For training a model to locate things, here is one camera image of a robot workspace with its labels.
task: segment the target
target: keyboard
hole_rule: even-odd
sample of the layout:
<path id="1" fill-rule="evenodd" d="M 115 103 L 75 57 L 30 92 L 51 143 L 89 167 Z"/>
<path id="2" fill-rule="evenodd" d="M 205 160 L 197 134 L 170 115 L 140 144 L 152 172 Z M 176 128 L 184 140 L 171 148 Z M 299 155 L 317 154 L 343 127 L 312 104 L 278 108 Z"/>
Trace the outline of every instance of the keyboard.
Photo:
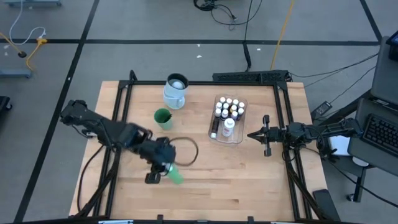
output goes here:
<path id="1" fill-rule="evenodd" d="M 362 140 L 398 157 L 398 124 L 369 114 Z"/>

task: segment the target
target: cable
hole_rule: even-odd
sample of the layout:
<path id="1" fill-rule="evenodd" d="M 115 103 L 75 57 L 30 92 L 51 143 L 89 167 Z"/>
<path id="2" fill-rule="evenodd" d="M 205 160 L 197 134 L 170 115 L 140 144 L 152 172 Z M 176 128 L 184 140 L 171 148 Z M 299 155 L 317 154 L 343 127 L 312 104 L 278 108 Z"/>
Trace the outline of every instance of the cable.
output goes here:
<path id="1" fill-rule="evenodd" d="M 74 128 L 74 130 L 79 134 L 79 135 L 81 135 L 81 136 L 83 136 L 84 138 L 88 138 L 87 136 L 85 136 L 83 133 L 81 133 L 77 128 L 76 128 L 76 126 L 75 125 L 71 125 L 71 127 L 73 127 Z"/>
<path id="2" fill-rule="evenodd" d="M 317 151 L 314 150 L 314 149 L 310 149 L 310 148 L 307 148 L 307 147 L 304 147 L 304 148 L 305 148 L 305 149 L 308 149 L 308 150 L 311 150 L 311 151 L 313 151 L 313 152 L 315 152 L 315 153 L 317 153 L 317 154 L 320 155 L 320 153 L 317 152 Z M 345 177 L 346 177 L 349 181 L 351 181 L 353 184 L 355 184 L 355 185 L 361 187 L 361 188 L 364 189 L 367 193 L 373 195 L 373 196 L 376 197 L 377 199 L 382 200 L 383 202 L 386 202 L 386 203 L 388 203 L 389 205 L 394 206 L 395 208 L 398 208 L 398 205 L 397 205 L 396 203 L 390 202 L 390 201 L 388 201 L 388 200 L 386 200 L 386 199 L 384 199 L 384 198 L 378 196 L 377 194 L 373 193 L 371 190 L 367 189 L 367 188 L 364 187 L 363 185 L 357 184 L 353 179 L 351 179 L 350 177 L 348 177 L 347 174 L 345 174 L 343 171 L 341 171 L 339 168 L 337 168 L 337 166 L 335 166 L 332 162 L 330 162 L 329 160 L 326 160 L 326 161 L 328 161 L 328 162 L 330 163 L 330 165 L 332 165 L 340 174 L 342 174 L 343 176 L 345 176 Z"/>
<path id="3" fill-rule="evenodd" d="M 351 65 L 348 65 L 348 66 L 345 66 L 345 67 L 343 67 L 343 68 L 339 68 L 339 69 L 336 69 L 336 70 L 333 70 L 333 71 L 330 71 L 330 72 L 324 72 L 324 73 L 319 73 L 319 74 L 314 74 L 314 75 L 307 75 L 307 76 L 296 75 L 296 74 L 293 74 L 293 73 L 291 73 L 291 72 L 289 72 L 289 73 L 290 73 L 291 75 L 293 75 L 293 76 L 295 76 L 295 77 L 299 77 L 299 78 L 308 78 L 308 77 L 315 77 L 315 76 L 319 76 L 319 75 L 327 75 L 327 74 L 331 74 L 331 73 L 333 73 L 333 72 L 340 72 L 340 71 L 342 71 L 342 70 L 344 70 L 344 69 L 350 68 L 350 67 L 355 66 L 355 65 L 359 65 L 359 64 L 361 64 L 361 63 L 363 63 L 363 62 L 365 62 L 365 61 L 367 61 L 367 60 L 369 60 L 369 59 L 374 58 L 374 57 L 377 56 L 377 55 L 379 55 L 379 53 L 376 53 L 376 54 L 374 54 L 374 55 L 370 55 L 370 56 L 368 56 L 368 57 L 366 57 L 366 58 L 364 58 L 364 59 L 362 59 L 362 60 L 360 60 L 360 61 L 358 61 L 358 62 L 355 62 L 354 64 L 351 64 Z"/>
<path id="4" fill-rule="evenodd" d="M 181 163 L 181 162 L 174 161 L 174 163 L 175 163 L 176 165 L 178 165 L 178 166 L 190 166 L 190 165 L 192 165 L 192 164 L 197 160 L 198 155 L 199 155 L 199 147 L 198 147 L 198 144 L 197 144 L 192 138 L 189 138 L 189 137 L 177 137 L 177 138 L 173 138 L 173 139 L 171 139 L 171 140 L 169 141 L 169 143 L 171 143 L 172 141 L 176 141 L 176 140 L 188 140 L 188 141 L 192 142 L 193 145 L 195 146 L 196 154 L 195 154 L 195 157 L 193 158 L 193 160 L 192 160 L 191 162 L 188 162 L 188 163 L 185 163 L 185 164 L 184 164 L 184 163 Z"/>
<path id="5" fill-rule="evenodd" d="M 324 79 L 326 79 L 326 78 L 328 78 L 328 77 L 330 77 L 330 76 L 333 76 L 333 75 L 335 75 L 335 74 L 337 74 L 337 73 L 339 73 L 339 72 L 341 72 L 341 71 L 343 71 L 343 70 L 345 70 L 345 69 L 347 69 L 347 68 L 350 68 L 350 67 L 355 66 L 355 65 L 359 65 L 359 64 L 361 64 L 361 63 L 363 63 L 363 62 L 365 62 L 365 61 L 367 61 L 367 60 L 370 60 L 370 59 L 374 58 L 374 57 L 377 56 L 377 55 L 378 55 L 378 53 L 377 53 L 377 54 L 374 54 L 374 55 L 371 55 L 371 56 L 368 56 L 367 58 L 362 59 L 362 60 L 360 60 L 360 61 L 358 61 L 358 62 L 355 62 L 355 63 L 352 64 L 352 65 L 348 65 L 348 66 L 345 66 L 345 67 L 343 67 L 343 68 L 339 68 L 339 69 L 336 69 L 336 70 L 330 71 L 330 72 L 319 73 L 319 74 L 314 74 L 314 75 L 309 75 L 309 76 L 300 76 L 300 75 L 293 74 L 293 73 L 291 73 L 291 72 L 289 72 L 289 73 L 290 73 L 291 75 L 296 76 L 296 77 L 299 77 L 299 78 L 308 78 L 308 77 L 315 77 L 315 76 L 319 76 L 319 75 L 327 75 L 327 74 L 330 74 L 330 75 L 328 75 L 328 76 L 325 76 L 325 77 L 323 77 L 323 78 L 321 78 L 321 79 L 319 79 L 319 80 L 317 80 L 317 81 L 315 81 L 315 82 L 312 82 L 312 83 L 310 83 L 310 84 L 304 86 L 304 87 L 308 87 L 308 86 L 313 85 L 313 84 L 316 84 L 317 82 L 320 82 L 320 81 L 322 81 L 322 80 L 324 80 Z"/>
<path id="6" fill-rule="evenodd" d="M 246 41 L 246 36 L 248 34 L 248 25 L 249 25 L 249 18 L 250 18 L 250 10 L 251 10 L 251 4 L 253 3 L 253 0 L 250 1 L 250 6 L 249 6 L 249 12 L 248 12 L 248 19 L 247 19 L 247 23 L 246 23 L 246 29 L 244 31 L 244 41 Z"/>
<path id="7" fill-rule="evenodd" d="M 289 12 L 286 15 L 284 25 L 282 26 L 282 30 L 281 30 L 280 35 L 279 35 L 278 43 L 277 43 L 276 48 L 275 48 L 274 56 L 272 57 L 270 70 L 272 70 L 274 68 L 275 58 L 276 58 L 276 55 L 277 55 L 278 50 L 279 50 L 280 41 L 282 40 L 282 37 L 284 36 L 285 28 L 286 28 L 286 25 L 287 25 L 287 21 L 289 21 L 289 17 L 290 17 L 290 15 L 292 13 L 292 10 L 293 10 L 293 5 L 294 5 L 294 0 L 292 0 L 292 2 L 290 3 Z"/>
<path id="8" fill-rule="evenodd" d="M 228 24 L 228 23 L 225 23 L 225 22 L 220 22 L 214 17 L 213 10 L 210 11 L 210 14 L 211 14 L 212 18 L 214 19 L 214 21 L 216 21 L 219 24 L 229 25 L 229 26 L 232 26 L 232 25 L 240 26 L 240 25 L 243 25 L 243 24 L 247 24 L 248 22 L 250 22 L 257 15 L 257 12 L 260 10 L 261 4 L 262 4 L 262 0 L 260 1 L 259 7 L 257 8 L 256 12 L 253 14 L 253 16 L 250 19 L 248 19 L 246 22 L 241 22 L 241 23 L 229 23 Z"/>
<path id="9" fill-rule="evenodd" d="M 228 16 L 229 16 L 229 18 L 231 19 L 231 24 L 230 25 L 228 25 L 228 30 L 229 31 L 232 31 L 232 30 L 235 30 L 235 28 L 236 28 L 236 21 L 235 21 L 235 19 L 236 19 L 236 17 L 231 13 L 231 14 L 229 14 L 225 9 L 223 9 L 223 8 L 215 8 L 215 9 L 221 9 L 223 12 L 225 12 L 225 14 L 227 14 Z"/>
<path id="10" fill-rule="evenodd" d="M 88 167 L 88 164 L 90 164 L 90 162 L 100 153 L 100 151 L 101 151 L 101 149 L 104 147 L 104 145 L 102 145 L 89 159 L 88 159 L 88 161 L 87 161 L 87 163 L 86 163 L 86 165 L 84 166 L 84 168 L 83 168 L 83 170 L 81 171 L 81 174 L 80 174 L 80 180 L 79 180 L 79 187 L 78 187 L 78 190 L 77 190 L 77 201 L 76 201 L 76 203 L 77 203 L 77 210 L 80 212 L 81 211 L 81 208 L 80 208 L 80 194 L 81 194 L 81 186 L 82 186 L 82 183 L 83 183 L 83 176 L 84 176 L 84 174 L 85 174 L 85 172 L 86 172 L 86 169 L 87 169 L 87 167 Z"/>
<path id="11" fill-rule="evenodd" d="M 40 47 L 41 45 L 45 44 L 45 43 L 47 43 L 47 40 L 46 40 L 46 39 L 38 38 L 38 39 L 37 39 L 36 48 L 33 50 L 32 53 L 30 53 L 29 57 L 26 59 L 26 66 L 27 66 L 27 67 L 29 68 L 29 70 L 31 70 L 32 72 L 33 72 L 33 68 L 32 68 L 32 67 L 30 66 L 30 64 L 29 64 L 30 59 L 33 57 L 33 54 L 36 53 L 36 51 L 39 49 L 39 47 Z"/>
<path id="12" fill-rule="evenodd" d="M 22 43 L 19 43 L 19 44 L 14 43 L 14 41 L 12 40 L 12 29 L 13 29 L 14 26 L 17 24 L 19 18 L 20 18 L 21 15 L 22 15 L 23 3 L 24 3 L 24 0 L 21 0 L 21 9 L 19 10 L 19 14 L 18 14 L 18 16 L 17 16 L 17 19 L 15 19 L 15 21 L 14 21 L 14 23 L 12 24 L 12 26 L 11 26 L 11 28 L 10 28 L 10 31 L 9 31 L 9 33 L 8 33 L 8 36 L 10 37 L 11 43 L 13 43 L 13 44 L 15 44 L 15 45 L 24 45 L 24 44 L 30 39 L 30 37 L 32 36 L 33 32 L 34 32 L 35 30 L 37 30 L 37 29 L 43 29 L 42 35 L 39 36 L 40 39 L 42 39 L 42 38 L 46 35 L 46 33 L 45 33 L 45 28 L 44 28 L 44 27 L 36 27 L 36 28 L 33 28 L 33 29 L 31 30 L 29 36 L 26 38 L 25 41 L 23 41 Z"/>
<path id="13" fill-rule="evenodd" d="M 19 54 L 22 54 L 22 51 L 19 50 L 18 47 L 15 46 L 3 33 L 0 32 L 0 36 L 2 36 Z"/>
<path id="14" fill-rule="evenodd" d="M 373 70 L 374 68 L 376 68 L 376 66 L 374 66 L 373 68 L 369 69 L 365 74 L 363 74 L 361 76 L 361 78 L 357 79 L 351 86 L 349 86 L 344 92 L 340 93 L 338 96 L 336 96 L 336 98 L 334 98 L 332 101 L 330 101 L 330 104 L 332 104 L 335 100 L 337 100 L 337 98 L 341 97 L 344 93 L 346 93 L 351 87 L 353 87 L 355 84 L 357 84 L 357 82 L 359 82 L 363 77 L 365 77 L 365 75 L 367 75 L 371 70 Z"/>

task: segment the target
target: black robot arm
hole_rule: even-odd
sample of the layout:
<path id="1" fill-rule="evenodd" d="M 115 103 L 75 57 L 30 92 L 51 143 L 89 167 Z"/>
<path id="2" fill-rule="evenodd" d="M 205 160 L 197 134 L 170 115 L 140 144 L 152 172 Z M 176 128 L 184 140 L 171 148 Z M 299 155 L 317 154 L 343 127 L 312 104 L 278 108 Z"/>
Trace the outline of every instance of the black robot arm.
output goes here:
<path id="1" fill-rule="evenodd" d="M 170 145 L 169 138 L 152 140 L 152 131 L 134 123 L 111 121 L 87 109 L 84 101 L 69 101 L 61 112 L 61 122 L 66 125 L 83 126 L 89 132 L 95 133 L 101 144 L 115 148 L 114 162 L 104 181 L 98 186 L 88 203 L 75 215 L 76 217 L 85 217 L 89 214 L 107 184 L 116 175 L 122 149 L 138 154 L 141 159 L 152 164 L 150 173 L 145 179 L 147 184 L 158 184 L 160 173 L 167 172 L 171 164 L 174 163 L 175 147 Z"/>
<path id="2" fill-rule="evenodd" d="M 266 145 L 265 156 L 271 156 L 270 142 L 284 142 L 288 147 L 305 147 L 306 144 L 320 138 L 333 136 L 360 137 L 363 133 L 358 121 L 348 118 L 339 123 L 315 126 L 293 122 L 286 126 L 286 129 L 269 127 L 269 116 L 265 115 L 262 119 L 263 127 L 253 133 L 248 134 L 249 138 L 259 141 Z"/>
<path id="3" fill-rule="evenodd" d="M 269 127 L 268 115 L 263 117 L 262 122 L 263 127 L 258 131 L 248 134 L 248 137 L 266 145 L 266 149 L 264 151 L 265 156 L 271 156 L 271 149 L 269 147 L 270 142 L 282 142 L 284 143 L 284 147 L 287 149 L 300 149 L 315 139 L 317 141 L 319 139 L 324 141 L 323 138 L 339 135 L 346 137 L 360 137 L 363 133 L 358 121 L 352 118 L 345 119 L 339 123 L 323 126 L 306 125 L 294 122 L 287 125 L 286 129 Z M 287 164 L 287 174 L 300 189 L 313 211 L 317 214 L 317 217 L 321 220 L 333 220 L 323 212 L 323 210 L 317 205 L 317 202 L 312 198 L 311 194 L 294 171 L 291 161 Z"/>

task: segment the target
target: wooden tabletop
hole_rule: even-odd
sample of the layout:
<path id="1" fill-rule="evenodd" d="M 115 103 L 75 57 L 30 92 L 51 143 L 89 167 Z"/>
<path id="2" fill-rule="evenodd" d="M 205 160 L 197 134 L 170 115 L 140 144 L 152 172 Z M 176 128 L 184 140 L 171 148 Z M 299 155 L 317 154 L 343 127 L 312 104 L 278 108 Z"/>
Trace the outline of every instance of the wooden tabletop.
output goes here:
<path id="1" fill-rule="evenodd" d="M 118 82 L 103 82 L 95 111 L 110 118 L 113 113 Z M 166 108 L 162 85 L 134 85 L 128 122 L 151 129 L 157 137 L 188 136 L 199 146 L 199 156 L 190 167 L 179 167 L 184 183 L 175 185 L 166 177 L 160 184 L 147 185 L 144 178 L 150 165 L 139 156 L 123 151 L 114 195 L 111 218 L 156 219 L 163 214 L 168 220 L 247 220 L 292 221 L 293 212 L 287 173 L 281 158 L 281 143 L 272 143 L 272 156 L 264 157 L 264 146 L 246 137 L 262 126 L 262 117 L 270 116 L 270 126 L 278 126 L 275 98 L 271 86 L 203 86 L 190 85 L 185 106 L 171 110 L 173 128 L 162 130 L 154 122 L 154 112 Z M 311 124 L 307 98 L 302 83 L 288 83 L 294 120 Z M 244 138 L 235 147 L 215 144 L 208 129 L 215 95 L 228 94 L 248 101 Z M 283 94 L 280 92 L 284 121 L 287 123 Z M 188 162 L 195 155 L 193 146 L 175 142 L 176 161 Z M 88 141 L 82 168 L 100 147 L 96 139 Z M 83 180 L 81 205 L 98 186 L 104 150 L 88 166 Z M 326 189 L 319 156 L 302 150 L 302 163 L 309 192 Z M 77 212 L 76 193 L 70 214 Z M 302 198 L 297 189 L 300 213 L 304 217 Z M 108 193 L 103 195 L 104 213 Z"/>

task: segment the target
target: gray floor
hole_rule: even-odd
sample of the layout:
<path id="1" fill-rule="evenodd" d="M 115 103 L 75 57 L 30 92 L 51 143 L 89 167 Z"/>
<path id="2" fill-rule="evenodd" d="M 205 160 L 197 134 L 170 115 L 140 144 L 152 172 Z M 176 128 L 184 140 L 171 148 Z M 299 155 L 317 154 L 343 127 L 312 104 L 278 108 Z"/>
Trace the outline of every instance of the gray floor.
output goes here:
<path id="1" fill-rule="evenodd" d="M 222 0 L 245 21 L 249 1 Z M 35 26 L 47 28 L 49 39 L 79 39 L 93 0 L 67 0 L 63 6 L 25 9 L 14 29 L 15 38 L 24 38 Z M 395 0 L 367 0 L 382 35 L 398 29 Z M 254 0 L 253 8 L 259 4 Z M 248 39 L 277 40 L 289 0 L 264 0 L 258 15 L 249 23 Z M 0 4 L 0 32 L 5 34 L 18 9 Z M 220 19 L 226 15 L 215 12 Z M 88 34 L 89 39 L 242 39 L 244 26 L 229 31 L 215 23 L 207 12 L 194 8 L 187 0 L 123 1 L 101 0 Z M 298 0 L 286 27 L 285 40 L 357 40 L 376 41 L 376 36 L 359 1 Z M 22 68 L 24 60 L 9 47 L 0 44 L 0 67 Z M 35 44 L 21 49 L 31 52 Z M 55 105 L 68 73 L 77 44 L 46 44 L 35 55 L 34 78 L 1 79 L 0 95 L 14 103 L 4 120 L 0 134 L 0 223 L 13 221 Z M 250 45 L 252 70 L 268 70 L 274 45 Z M 378 47 L 282 45 L 275 68 L 297 75 L 310 75 L 357 62 L 378 51 Z M 334 77 L 306 89 L 310 109 L 332 100 L 367 69 L 376 59 L 349 68 Z M 120 80 L 133 69 L 140 80 L 164 80 L 178 72 L 190 80 L 211 80 L 214 72 L 239 72 L 246 68 L 241 45 L 86 44 L 81 53 L 67 100 L 86 100 L 93 109 L 103 80 Z M 338 109 L 364 93 L 372 74 L 333 103 Z M 295 78 L 311 83 L 317 78 Z M 49 153 L 25 216 L 27 220 L 66 217 L 70 208 L 85 140 L 74 130 L 57 125 Z M 326 181 L 340 217 L 348 222 L 396 223 L 396 211 L 364 193 L 361 203 L 345 200 L 353 185 L 332 167 L 324 165 Z M 368 172 L 365 186 L 385 198 L 398 202 L 398 179 L 379 169 Z"/>

